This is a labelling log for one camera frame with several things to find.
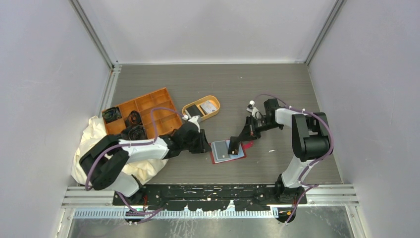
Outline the red leather card holder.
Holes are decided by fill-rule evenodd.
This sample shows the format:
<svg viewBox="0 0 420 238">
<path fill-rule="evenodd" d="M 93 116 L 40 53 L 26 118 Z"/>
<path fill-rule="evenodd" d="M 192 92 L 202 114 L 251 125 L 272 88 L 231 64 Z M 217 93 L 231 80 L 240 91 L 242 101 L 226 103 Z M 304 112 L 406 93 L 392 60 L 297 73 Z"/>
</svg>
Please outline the red leather card holder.
<svg viewBox="0 0 420 238">
<path fill-rule="evenodd" d="M 245 142 L 240 143 L 238 150 L 229 150 L 230 149 L 230 140 L 215 141 L 210 143 L 210 156 L 212 163 L 220 164 L 225 162 L 230 162 L 238 159 L 243 159 L 247 157 L 246 149 L 251 148 L 254 142 Z"/>
</svg>

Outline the tan oval tray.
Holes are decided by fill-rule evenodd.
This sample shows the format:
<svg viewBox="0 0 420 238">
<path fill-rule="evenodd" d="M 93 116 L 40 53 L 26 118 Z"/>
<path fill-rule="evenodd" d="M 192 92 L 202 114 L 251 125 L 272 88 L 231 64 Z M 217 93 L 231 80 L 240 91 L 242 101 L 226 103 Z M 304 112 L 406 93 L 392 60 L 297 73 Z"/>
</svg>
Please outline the tan oval tray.
<svg viewBox="0 0 420 238">
<path fill-rule="evenodd" d="M 200 108 L 200 104 L 202 104 L 205 101 L 211 101 L 216 107 L 217 107 L 217 111 L 213 112 L 211 114 L 205 115 L 205 113 L 202 111 L 202 109 Z M 201 99 L 198 99 L 192 103 L 189 103 L 187 105 L 185 105 L 183 107 L 183 109 L 181 110 L 182 116 L 183 115 L 188 115 L 190 117 L 192 116 L 201 116 L 201 122 L 210 119 L 211 117 L 214 117 L 215 115 L 217 115 L 219 113 L 220 110 L 220 102 L 219 100 L 213 96 L 213 95 L 207 95 L 204 96 Z"/>
</svg>

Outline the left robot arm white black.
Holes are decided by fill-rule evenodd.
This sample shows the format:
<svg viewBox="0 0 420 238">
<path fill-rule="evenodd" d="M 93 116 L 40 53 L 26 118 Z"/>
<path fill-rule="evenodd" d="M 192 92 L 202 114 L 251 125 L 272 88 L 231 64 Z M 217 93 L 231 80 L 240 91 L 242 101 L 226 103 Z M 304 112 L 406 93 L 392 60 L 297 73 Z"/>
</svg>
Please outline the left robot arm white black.
<svg viewBox="0 0 420 238">
<path fill-rule="evenodd" d="M 154 139 L 123 140 L 116 135 L 107 135 L 81 157 L 79 164 L 87 176 L 87 190 L 113 190 L 137 205 L 145 197 L 140 188 L 143 183 L 126 174 L 123 168 L 134 162 L 177 157 L 182 151 L 191 154 L 210 151 L 205 131 L 192 122 Z"/>
</svg>

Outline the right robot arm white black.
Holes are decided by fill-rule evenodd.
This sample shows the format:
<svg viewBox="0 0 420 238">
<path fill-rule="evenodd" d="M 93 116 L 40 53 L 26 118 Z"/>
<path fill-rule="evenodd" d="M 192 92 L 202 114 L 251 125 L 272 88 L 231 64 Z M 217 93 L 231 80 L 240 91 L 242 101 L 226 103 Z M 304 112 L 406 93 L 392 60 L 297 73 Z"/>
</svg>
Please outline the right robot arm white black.
<svg viewBox="0 0 420 238">
<path fill-rule="evenodd" d="M 269 193 L 286 204 L 304 194 L 304 179 L 315 164 L 332 153 L 334 145 L 325 113 L 312 113 L 290 105 L 282 107 L 278 102 L 277 98 L 267 99 L 263 114 L 251 100 L 246 107 L 249 116 L 245 125 L 238 136 L 230 137 L 227 152 L 237 155 L 243 142 L 259 139 L 263 131 L 291 128 L 293 158 Z"/>
</svg>

